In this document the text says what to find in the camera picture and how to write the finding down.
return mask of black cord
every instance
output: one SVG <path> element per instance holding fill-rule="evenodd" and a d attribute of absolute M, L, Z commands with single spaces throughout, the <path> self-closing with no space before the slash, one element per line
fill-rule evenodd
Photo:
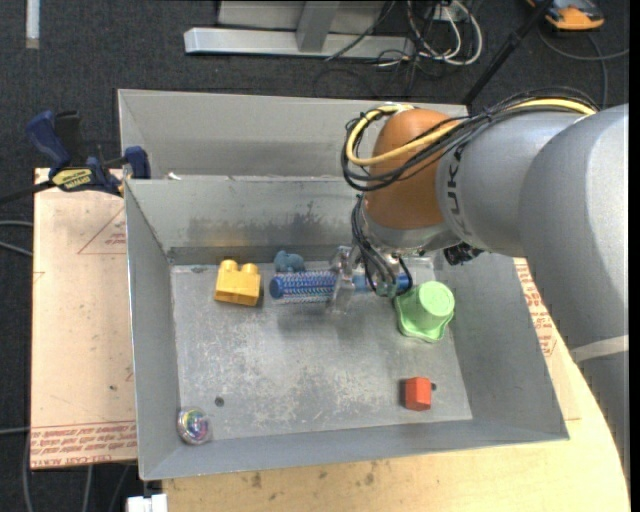
<path fill-rule="evenodd" d="M 621 50 L 619 52 L 616 53 L 612 53 L 610 55 L 598 55 L 597 57 L 588 57 L 588 56 L 582 56 L 582 55 L 574 55 L 572 53 L 567 53 L 562 51 L 560 48 L 557 48 L 555 46 L 553 46 L 543 35 L 542 35 L 542 30 L 540 30 L 540 27 L 538 27 L 538 36 L 540 37 L 540 40 L 544 43 L 544 45 L 549 48 L 550 50 L 554 51 L 555 53 L 562 55 L 563 57 L 567 57 L 568 59 L 574 59 L 574 60 L 583 60 L 583 61 L 603 61 L 603 60 L 611 60 L 611 59 L 618 59 L 620 57 L 624 57 L 625 55 L 629 54 L 629 48 L 625 48 L 624 50 Z"/>
<path fill-rule="evenodd" d="M 356 39 L 354 39 L 351 43 L 349 43 L 347 46 L 345 46 L 344 48 L 342 48 L 342 50 L 337 51 L 336 53 L 334 53 L 333 55 L 331 55 L 330 57 L 327 57 L 325 59 L 325 62 L 329 62 L 331 60 L 337 59 L 338 57 L 342 57 L 342 55 L 344 55 L 345 53 L 347 53 L 349 50 L 351 50 L 352 48 L 354 48 L 357 44 L 360 43 L 360 41 L 362 41 L 365 37 L 367 37 L 368 35 L 370 35 L 374 29 L 380 25 L 380 23 L 382 23 L 387 16 L 389 16 L 389 13 L 393 10 L 394 6 L 395 6 L 396 2 L 389 2 L 389 5 L 386 9 L 386 11 L 374 22 L 372 23 L 369 28 L 367 28 L 367 30 L 365 30 L 362 34 L 360 34 Z"/>
<path fill-rule="evenodd" d="M 453 127 L 450 131 L 442 135 L 439 139 L 434 141 L 432 144 L 429 144 L 426 148 L 417 151 L 413 156 L 411 156 L 404 164 L 399 167 L 387 171 L 385 173 L 381 173 L 378 175 L 370 175 L 370 174 L 361 174 L 356 173 L 350 169 L 350 161 L 346 156 L 346 145 L 349 140 L 352 131 L 355 129 L 356 123 L 350 123 L 349 129 L 347 130 L 347 134 L 345 137 L 345 143 L 343 146 L 343 150 L 341 152 L 341 165 L 343 170 L 343 176 L 345 181 L 360 192 L 372 192 L 375 190 L 380 190 L 382 188 L 388 187 L 389 185 L 395 183 L 400 178 L 410 178 L 421 172 L 427 165 L 435 163 L 438 161 L 442 155 L 435 156 L 434 154 L 438 151 L 443 151 L 447 147 L 447 151 L 453 148 L 454 146 L 460 144 L 464 140 L 469 139 L 470 137 L 475 136 L 475 134 L 479 133 L 479 128 L 488 124 L 488 123 L 496 123 L 508 119 L 510 117 L 521 115 L 524 112 L 534 112 L 534 111 L 562 111 L 566 112 L 567 109 L 561 106 L 530 106 L 530 107 L 520 107 L 518 109 L 510 110 L 512 107 L 518 106 L 525 101 L 533 100 L 533 99 L 551 99 L 551 98 L 564 98 L 567 99 L 567 94 L 570 94 L 571 99 L 575 102 L 579 102 L 588 106 L 593 110 L 598 110 L 598 106 L 593 104 L 593 100 L 587 95 L 577 91 L 576 89 L 569 88 L 546 88 L 538 91 L 527 91 L 524 93 L 515 94 L 498 104 L 494 105 L 491 108 L 487 108 L 480 112 L 475 116 L 462 116 L 460 118 L 456 118 L 455 120 L 460 120 L 455 127 Z M 367 121 L 367 125 L 373 122 L 374 119 Z M 442 126 L 442 124 L 446 122 L 451 122 L 451 119 L 445 120 L 438 125 L 434 126 L 430 130 L 427 130 L 419 137 L 428 135 L 429 133 L 433 133 L 438 128 Z M 359 139 L 362 137 L 364 133 L 364 129 L 360 130 L 358 136 L 355 139 L 355 142 L 359 143 Z M 405 173 L 414 167 L 416 164 L 420 162 L 424 162 L 425 160 L 432 158 L 431 161 L 428 162 L 425 166 L 418 169 L 416 172 L 412 173 L 410 176 L 404 176 Z"/>
<path fill-rule="evenodd" d="M 402 267 L 402 270 L 404 270 L 404 273 L 407 275 L 407 279 L 409 280 L 409 284 L 407 285 L 406 290 L 403 290 L 402 292 L 397 294 L 398 296 L 400 296 L 400 295 L 404 295 L 409 290 L 411 290 L 411 288 L 413 288 L 413 276 L 411 275 L 409 268 L 407 267 L 406 263 L 401 257 L 398 258 L 398 261 L 400 262 L 400 266 Z"/>
<path fill-rule="evenodd" d="M 43 183 L 39 183 L 37 185 L 32 185 L 29 188 L 23 188 L 21 190 L 18 190 L 16 192 L 12 192 L 11 194 L 7 194 L 5 196 L 1 196 L 0 197 L 0 206 L 10 203 L 12 201 L 15 201 L 17 199 L 21 199 L 23 197 L 27 197 L 27 196 L 31 196 L 33 194 L 36 194 L 38 192 L 42 192 L 43 190 L 47 190 L 50 189 L 52 187 L 55 187 L 55 185 L 53 183 L 51 183 L 50 181 L 45 181 Z"/>
<path fill-rule="evenodd" d="M 587 39 L 595 49 L 596 53 L 599 57 L 602 57 L 602 50 L 598 43 L 594 39 L 591 34 L 587 34 Z M 609 100 L 609 70 L 607 69 L 607 61 L 606 59 L 600 59 L 600 67 L 602 69 L 602 101 L 600 102 L 601 108 L 607 108 L 607 103 Z"/>

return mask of black floor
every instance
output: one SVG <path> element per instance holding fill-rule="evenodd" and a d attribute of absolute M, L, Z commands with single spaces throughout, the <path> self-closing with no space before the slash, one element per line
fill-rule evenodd
<path fill-rule="evenodd" d="M 24 129 L 44 109 L 78 110 L 90 148 L 100 144 L 107 158 L 119 154 L 119 88 L 233 92 L 242 94 L 408 98 L 460 103 L 510 32 L 531 9 L 525 0 L 476 0 L 474 11 L 485 37 L 477 63 L 452 69 L 439 63 L 410 75 L 354 61 L 312 58 L 186 56 L 183 33 L 211 25 L 214 2 L 161 0 L 43 0 L 40 49 L 25 48 L 25 1 L 0 2 L 0 196 L 30 185 L 32 169 L 49 162 L 28 143 Z M 595 56 L 627 48 L 630 0 L 601 0 L 607 21 L 598 32 L 549 35 L 565 52 Z M 404 32 L 394 11 L 381 31 Z M 602 62 L 578 61 L 549 50 L 534 30 L 496 73 L 474 107 L 490 105 L 523 90 L 552 85 L 583 90 L 605 106 L 629 101 L 629 56 Z M 32 220 L 33 201 L 0 205 L 0 221 Z M 0 241 L 30 249 L 28 228 L 0 226 Z M 0 247 L 0 430 L 29 424 L 30 258 Z M 0 435 L 0 509 L 27 510 L 23 498 L 24 434 Z M 89 510 L 106 511 L 122 466 L 97 466 Z M 85 469 L 29 475 L 36 511 L 81 510 Z M 135 468 L 125 475 L 124 495 L 143 492 Z M 120 500 L 116 499 L 116 510 Z"/>

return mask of yellow cable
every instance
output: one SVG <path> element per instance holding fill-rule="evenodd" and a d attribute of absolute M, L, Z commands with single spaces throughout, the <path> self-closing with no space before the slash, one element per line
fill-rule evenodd
<path fill-rule="evenodd" d="M 596 111 L 591 107 L 587 107 L 586 105 L 583 105 L 582 103 L 578 103 L 577 101 L 562 100 L 562 99 L 555 99 L 555 98 L 549 98 L 546 100 L 528 100 L 523 103 L 519 103 L 517 105 L 509 107 L 507 110 L 513 110 L 513 109 L 524 108 L 524 107 L 539 107 L 539 106 L 564 107 L 571 110 L 575 110 L 576 112 L 579 112 L 580 114 L 584 114 L 586 116 L 590 116 L 596 113 Z"/>
<path fill-rule="evenodd" d="M 587 107 L 582 103 L 578 103 L 577 101 L 555 99 L 555 98 L 548 98 L 543 100 L 528 100 L 528 101 L 519 103 L 517 105 L 513 105 L 509 107 L 507 110 L 513 110 L 513 109 L 525 108 L 525 107 L 538 107 L 538 106 L 563 107 L 563 108 L 568 108 L 570 110 L 574 110 L 584 115 L 592 115 L 596 113 L 596 111 L 593 110 L 592 108 Z M 425 135 L 424 137 L 416 139 L 408 144 L 405 144 L 404 146 L 401 146 L 396 149 L 392 149 L 391 151 L 387 151 L 386 153 L 383 153 L 381 155 L 377 155 L 374 157 L 359 158 L 353 153 L 353 147 L 355 145 L 356 137 L 360 134 L 360 132 L 364 128 L 366 128 L 366 126 L 371 122 L 371 120 L 375 116 L 377 116 L 379 113 L 390 115 L 390 114 L 393 114 L 394 112 L 405 110 L 408 107 L 412 108 L 410 105 L 382 105 L 374 110 L 370 110 L 369 112 L 367 112 L 364 115 L 364 117 L 360 119 L 360 121 L 358 121 L 354 129 L 351 131 L 349 138 L 347 139 L 345 152 L 349 161 L 354 163 L 355 165 L 361 165 L 361 166 L 368 166 L 368 165 L 378 164 L 381 162 L 386 162 L 391 158 L 404 155 L 405 153 L 408 153 L 409 151 L 419 146 L 422 146 L 424 144 L 429 144 L 435 140 L 438 140 L 440 137 L 442 137 L 443 135 L 451 131 L 453 128 L 455 128 L 455 126 L 458 124 L 457 121 L 452 119 L 451 122 L 455 124 L 452 124 L 451 126 L 445 125 L 439 130 L 433 133 L 430 133 L 429 135 Z"/>

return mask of wire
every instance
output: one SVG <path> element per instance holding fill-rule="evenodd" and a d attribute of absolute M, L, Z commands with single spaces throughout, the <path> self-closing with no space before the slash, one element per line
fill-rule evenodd
<path fill-rule="evenodd" d="M 545 99 L 532 99 L 528 101 L 523 101 L 518 104 L 507 107 L 507 110 L 511 109 L 522 109 L 528 107 L 560 107 L 567 110 L 573 110 L 576 112 L 580 112 L 584 115 L 591 115 L 595 113 L 595 110 L 592 107 L 586 106 L 582 103 L 578 103 L 574 100 L 570 99 L 562 99 L 562 98 L 545 98 Z M 369 126 L 374 120 L 382 116 L 388 116 L 391 114 L 395 114 L 397 112 L 401 112 L 403 110 L 408 110 L 413 108 L 410 105 L 406 104 L 396 104 L 396 105 L 381 105 L 373 110 L 366 112 L 360 120 L 355 124 L 352 128 L 351 132 L 347 137 L 347 142 L 345 144 L 345 153 L 346 157 L 352 163 L 356 165 L 369 166 L 378 164 L 381 162 L 386 162 L 393 158 L 399 157 L 406 153 L 417 149 L 420 146 L 425 144 L 431 144 L 434 141 L 441 139 L 447 133 L 451 132 L 456 126 L 457 121 L 454 118 L 447 119 L 443 123 L 442 127 L 439 127 L 437 130 L 430 130 L 426 135 L 414 139 L 413 141 L 401 146 L 399 148 L 395 148 L 391 151 L 383 153 L 381 155 L 377 155 L 370 158 L 359 158 L 354 154 L 353 147 L 355 141 L 362 136 L 362 132 L 364 129 Z"/>
<path fill-rule="evenodd" d="M 476 20 L 476 18 L 471 14 L 471 11 L 465 5 L 463 5 L 458 0 L 454 0 L 449 6 L 440 6 L 441 12 L 444 13 L 444 16 L 447 18 L 448 20 L 447 23 L 456 38 L 455 49 L 449 48 L 448 50 L 445 50 L 443 52 L 435 51 L 433 47 L 429 43 L 427 43 L 426 34 L 424 33 L 421 34 L 420 31 L 418 30 L 418 27 L 415 24 L 415 19 L 413 16 L 412 5 L 413 4 L 411 0 L 407 0 L 407 8 L 406 8 L 407 21 L 409 23 L 410 31 L 415 38 L 415 41 L 414 41 L 415 52 L 419 56 L 424 57 L 426 59 L 445 62 L 446 64 L 451 64 L 453 66 L 467 66 L 469 64 L 473 64 L 478 60 L 478 58 L 480 58 L 480 55 L 482 54 L 483 44 L 484 44 L 483 37 L 482 37 L 482 29 L 480 28 L 480 25 L 478 24 L 478 21 Z M 474 54 L 462 60 L 455 58 L 456 56 L 458 56 L 458 54 L 462 50 L 463 38 L 462 38 L 462 35 L 460 34 L 460 30 L 458 29 L 458 26 L 456 25 L 455 21 L 453 20 L 453 17 L 451 16 L 450 9 L 452 7 L 459 9 L 465 14 L 466 20 L 471 24 L 473 28 L 473 35 L 475 36 L 474 39 L 477 42 L 477 46 Z M 435 7 L 432 8 L 430 12 L 429 30 L 427 30 L 427 32 L 430 31 L 431 24 L 433 22 L 434 13 L 435 13 Z"/>
<path fill-rule="evenodd" d="M 9 435 L 9 434 L 21 434 L 23 432 L 29 432 L 31 427 L 14 427 L 14 428 L 3 428 L 0 430 L 0 436 Z"/>
<path fill-rule="evenodd" d="M 0 226 L 27 226 L 32 228 L 33 222 L 27 222 L 26 220 L 0 220 Z"/>
<path fill-rule="evenodd" d="M 29 492 L 29 448 L 31 447 L 31 434 L 27 434 L 27 441 L 24 444 L 24 457 L 22 459 L 22 494 L 27 512 L 33 512 L 31 493 Z"/>
<path fill-rule="evenodd" d="M 569 59 L 574 59 L 574 60 L 582 60 L 582 61 L 603 61 L 603 60 L 611 60 L 611 59 L 618 59 L 620 57 L 624 57 L 625 55 L 629 54 L 629 48 L 625 48 L 622 51 L 616 52 L 616 53 L 612 53 L 610 55 L 598 55 L 597 57 L 584 57 L 582 55 L 574 55 L 572 53 L 567 53 L 562 51 L 560 48 L 557 48 L 555 46 L 553 46 L 543 35 L 542 35 L 542 30 L 540 30 L 540 27 L 538 27 L 538 36 L 540 37 L 540 40 L 545 44 L 545 46 L 547 48 L 549 48 L 550 50 L 558 53 L 559 55 L 562 55 L 563 57 L 567 57 Z"/>
<path fill-rule="evenodd" d="M 129 473 L 129 469 L 131 469 L 131 466 L 127 464 L 127 466 L 124 468 L 124 471 L 122 472 L 122 476 L 120 476 L 120 480 L 118 480 L 118 485 L 116 486 L 116 490 L 113 492 L 113 497 L 111 498 L 111 503 L 109 503 L 107 512 L 114 512 L 116 503 L 118 502 L 118 498 L 120 498 L 120 491 L 122 490 L 125 478 Z"/>
<path fill-rule="evenodd" d="M 396 4 L 395 1 L 389 2 L 389 6 L 387 7 L 387 10 L 373 24 L 371 24 L 369 26 L 369 28 L 367 28 L 367 30 L 365 30 L 362 34 L 360 34 L 358 37 L 356 37 L 347 46 L 342 48 L 342 50 L 339 50 L 336 53 L 334 53 L 333 55 L 331 55 L 330 57 L 327 57 L 325 59 L 325 62 L 329 62 L 331 60 L 337 59 L 338 57 L 342 57 L 345 53 L 347 53 L 349 50 L 351 50 L 356 45 L 358 45 L 365 37 L 370 35 L 373 32 L 373 30 L 387 18 L 387 16 L 389 16 L 389 13 L 393 10 L 393 7 L 395 6 L 395 4 Z"/>
<path fill-rule="evenodd" d="M 91 493 L 91 483 L 93 481 L 93 464 L 87 468 L 87 482 L 84 484 L 84 496 L 82 498 L 82 512 L 89 510 L 89 494 Z"/>
<path fill-rule="evenodd" d="M 0 220 L 0 226 L 25 226 L 25 227 L 33 227 L 33 222 L 27 222 L 24 220 Z M 18 247 L 17 245 L 8 244 L 6 242 L 0 241 L 0 247 L 7 249 L 9 251 L 17 252 L 20 254 L 24 254 L 25 256 L 33 256 L 31 251 L 23 249 L 22 247 Z"/>
<path fill-rule="evenodd" d="M 0 247 L 2 247 L 3 249 L 7 249 L 8 251 L 24 254 L 25 256 L 33 256 L 33 253 L 31 251 L 27 251 L 26 249 L 23 249 L 22 247 L 18 247 L 17 245 L 0 242 Z"/>
<path fill-rule="evenodd" d="M 591 34 L 587 35 L 589 42 L 595 49 L 596 53 L 599 57 L 602 57 L 602 50 L 598 43 L 593 38 Z M 600 59 L 600 67 L 602 68 L 602 101 L 600 102 L 601 108 L 606 108 L 609 99 L 609 70 L 607 69 L 607 61 L 604 59 Z"/>
<path fill-rule="evenodd" d="M 480 128 L 489 123 L 500 122 L 526 112 L 569 111 L 592 115 L 599 110 L 591 98 L 575 89 L 563 87 L 524 92 L 513 95 L 491 108 L 485 108 L 481 113 L 474 116 L 467 115 L 445 119 L 407 142 L 404 146 L 395 148 L 387 153 L 369 159 L 358 157 L 357 152 L 354 152 L 354 148 L 357 147 L 365 129 L 372 122 L 408 108 L 409 106 L 406 104 L 381 105 L 361 114 L 360 118 L 348 123 L 340 162 L 345 181 L 352 188 L 360 192 L 371 192 L 387 187 L 400 179 L 410 179 L 428 165 L 437 162 L 451 149 L 468 141 L 471 137 L 477 136 Z M 412 151 L 413 155 L 402 165 L 380 174 L 372 175 L 366 169 L 365 173 L 356 173 L 349 167 L 350 164 L 356 164 L 364 168 L 404 155 L 409 151 Z M 416 165 L 422 162 L 427 163 L 416 170 Z M 412 170 L 411 174 L 406 176 L 407 171 L 410 169 Z"/>

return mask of yellow toy block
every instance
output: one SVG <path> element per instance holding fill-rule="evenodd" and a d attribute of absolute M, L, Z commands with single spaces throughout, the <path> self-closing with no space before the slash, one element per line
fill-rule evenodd
<path fill-rule="evenodd" d="M 244 306 L 255 306 L 260 297 L 260 274 L 253 263 L 242 265 L 234 260 L 224 260 L 218 268 L 215 300 L 233 302 Z"/>

